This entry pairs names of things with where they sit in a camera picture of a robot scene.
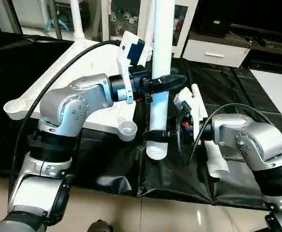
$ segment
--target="white table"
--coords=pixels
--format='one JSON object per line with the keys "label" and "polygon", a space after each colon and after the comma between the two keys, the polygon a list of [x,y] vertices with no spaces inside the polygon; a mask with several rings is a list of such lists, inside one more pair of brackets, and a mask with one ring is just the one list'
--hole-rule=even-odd
{"label": "white table", "polygon": [[257,70],[251,72],[282,114],[282,74]]}

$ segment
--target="black tablecloth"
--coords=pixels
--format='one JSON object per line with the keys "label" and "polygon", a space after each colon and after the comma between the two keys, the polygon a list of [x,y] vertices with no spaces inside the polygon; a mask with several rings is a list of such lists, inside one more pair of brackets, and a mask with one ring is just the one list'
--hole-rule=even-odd
{"label": "black tablecloth", "polygon": [[[20,121],[12,121],[3,111],[3,105],[18,98],[71,45],[40,36],[0,34],[0,175],[8,175],[15,136]],[[199,85],[207,111],[228,102],[251,105],[265,113],[282,132],[282,116],[249,70],[230,69],[173,59],[172,66],[187,75],[187,86]],[[168,128],[174,128],[178,114],[170,93]],[[225,113],[238,112],[230,108]],[[144,148],[142,133],[148,126],[149,106],[136,106],[134,121],[138,125],[136,139],[123,142],[117,136],[84,129],[78,154],[74,154],[72,171],[75,184],[132,196],[175,199],[179,201],[265,209],[251,171],[234,150],[221,147],[228,162],[230,175],[210,178],[206,168],[206,152],[199,148],[189,167],[182,167],[175,144],[169,144],[168,155],[162,161],[150,160]],[[36,129],[37,120],[31,119],[26,133]],[[28,147],[23,136],[18,166]],[[185,158],[191,146],[184,146]]]}

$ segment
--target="metal bolt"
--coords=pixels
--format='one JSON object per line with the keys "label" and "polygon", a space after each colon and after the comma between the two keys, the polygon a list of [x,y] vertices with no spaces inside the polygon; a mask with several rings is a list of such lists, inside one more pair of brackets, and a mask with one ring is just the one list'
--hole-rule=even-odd
{"label": "metal bolt", "polygon": [[240,140],[240,141],[237,142],[237,144],[242,146],[242,145],[244,145],[245,143],[244,143],[243,140]]}

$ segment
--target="tv stand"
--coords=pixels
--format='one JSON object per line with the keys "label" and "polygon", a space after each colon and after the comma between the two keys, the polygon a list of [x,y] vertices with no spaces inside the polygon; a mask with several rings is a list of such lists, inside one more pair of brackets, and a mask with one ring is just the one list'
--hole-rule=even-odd
{"label": "tv stand", "polygon": [[265,46],[258,43],[252,44],[252,50],[244,59],[242,66],[282,74],[282,43],[274,40],[263,40],[266,43]]}
{"label": "tv stand", "polygon": [[248,42],[227,33],[224,38],[191,30],[183,58],[196,62],[240,67],[250,51]]}
{"label": "tv stand", "polygon": [[282,43],[227,33],[224,38],[191,30],[183,58],[196,62],[244,67],[282,74]]}

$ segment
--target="white pvc pipe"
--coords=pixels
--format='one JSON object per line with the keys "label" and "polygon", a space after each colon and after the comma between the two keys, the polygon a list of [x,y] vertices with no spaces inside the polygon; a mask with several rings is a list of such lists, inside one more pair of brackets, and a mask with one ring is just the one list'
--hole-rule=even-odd
{"label": "white pvc pipe", "polygon": [[[175,0],[155,0],[154,50],[152,78],[170,74]],[[165,130],[169,92],[152,95],[150,106],[150,130]],[[167,143],[148,141],[147,155],[162,160],[167,154]]]}
{"label": "white pvc pipe", "polygon": [[149,0],[144,41],[145,44],[148,44],[150,47],[152,47],[152,42],[154,39],[154,26],[155,26],[155,0]]}
{"label": "white pvc pipe", "polygon": [[73,27],[74,27],[74,40],[82,41],[85,39],[85,35],[83,33],[81,14],[79,12],[78,4],[79,4],[78,0],[70,0]]}

